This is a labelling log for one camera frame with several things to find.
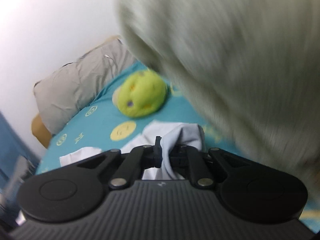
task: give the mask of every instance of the ribbed black surface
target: ribbed black surface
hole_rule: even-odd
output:
[[[136,181],[113,191],[95,212],[64,224],[28,220],[12,236],[17,240],[308,240],[313,233],[298,220],[260,225],[241,220],[221,206],[211,191],[189,181]]]

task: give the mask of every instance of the metal screw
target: metal screw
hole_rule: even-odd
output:
[[[112,179],[110,182],[110,184],[115,187],[123,186],[126,183],[127,183],[127,181],[123,178],[115,178],[115,179]]]
[[[198,184],[202,187],[210,186],[213,184],[213,180],[209,178],[202,178],[198,180]]]

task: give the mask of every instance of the yellow-green stuffed toy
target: yellow-green stuffed toy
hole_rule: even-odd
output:
[[[157,111],[165,101],[167,84],[155,72],[137,71],[113,93],[112,102],[129,117],[142,117]]]

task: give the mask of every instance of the mattress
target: mattress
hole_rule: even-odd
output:
[[[108,83],[87,107],[74,116],[63,130],[52,138],[37,173],[60,167],[59,157],[82,147],[98,147],[103,151],[122,148],[153,120],[164,122],[198,123],[205,134],[204,151],[218,147],[242,156],[235,145],[224,138],[214,127],[199,116],[190,103],[169,82],[168,96],[162,108],[143,118],[129,118],[120,113],[112,103],[113,92],[133,72],[146,67],[136,62]],[[320,230],[320,210],[315,203],[308,202],[301,221],[314,232]]]

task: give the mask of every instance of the white fur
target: white fur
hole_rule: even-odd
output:
[[[129,49],[320,202],[320,0],[119,0]]]

